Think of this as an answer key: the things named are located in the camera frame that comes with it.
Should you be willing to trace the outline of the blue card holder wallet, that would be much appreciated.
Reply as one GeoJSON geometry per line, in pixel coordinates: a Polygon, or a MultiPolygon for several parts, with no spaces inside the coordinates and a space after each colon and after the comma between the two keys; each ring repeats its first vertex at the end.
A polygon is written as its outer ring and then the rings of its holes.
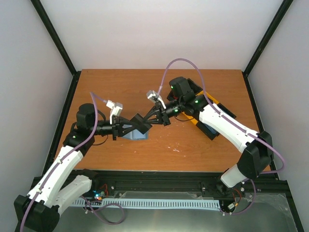
{"type": "Polygon", "coordinates": [[[138,130],[133,130],[130,133],[124,135],[123,138],[129,139],[129,140],[132,140],[132,141],[147,140],[148,139],[148,132],[146,132],[145,134],[142,134],[138,130]]]}

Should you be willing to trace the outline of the black dark credit card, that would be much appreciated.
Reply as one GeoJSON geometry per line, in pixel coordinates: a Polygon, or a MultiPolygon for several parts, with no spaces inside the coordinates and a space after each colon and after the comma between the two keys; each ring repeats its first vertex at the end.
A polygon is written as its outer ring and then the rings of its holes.
{"type": "Polygon", "coordinates": [[[138,130],[140,133],[145,134],[150,130],[152,127],[151,124],[149,124],[144,117],[142,117],[140,114],[135,114],[131,119],[130,122],[133,124],[136,130],[138,130]]]}

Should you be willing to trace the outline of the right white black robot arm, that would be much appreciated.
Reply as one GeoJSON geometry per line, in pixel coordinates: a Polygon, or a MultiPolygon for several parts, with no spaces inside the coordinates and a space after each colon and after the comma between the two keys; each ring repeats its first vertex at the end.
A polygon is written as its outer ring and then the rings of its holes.
{"type": "Polygon", "coordinates": [[[147,92],[147,99],[154,103],[154,107],[144,121],[167,126],[171,117],[185,113],[224,136],[241,156],[237,164],[221,175],[221,185],[232,188],[246,179],[256,179],[273,161],[270,134],[265,131],[258,133],[236,121],[214,101],[195,91],[194,82],[190,79],[177,77],[169,85],[171,91],[168,103],[164,103],[157,92],[147,92]]]}

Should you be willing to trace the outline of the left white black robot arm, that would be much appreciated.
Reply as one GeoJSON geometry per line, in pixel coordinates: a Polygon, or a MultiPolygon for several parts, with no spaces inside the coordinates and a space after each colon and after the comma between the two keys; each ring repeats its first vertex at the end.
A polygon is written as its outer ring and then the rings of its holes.
{"type": "Polygon", "coordinates": [[[98,119],[101,112],[96,104],[85,103],[79,107],[76,122],[55,161],[26,196],[18,195],[15,199],[14,208],[21,232],[24,228],[35,232],[53,231],[64,211],[87,192],[93,195],[95,203],[107,198],[107,187],[101,187],[97,173],[88,169],[64,186],[73,168],[94,145],[96,135],[122,137],[133,129],[131,121],[120,116],[122,104],[105,103],[110,108],[108,120],[98,119]]]}

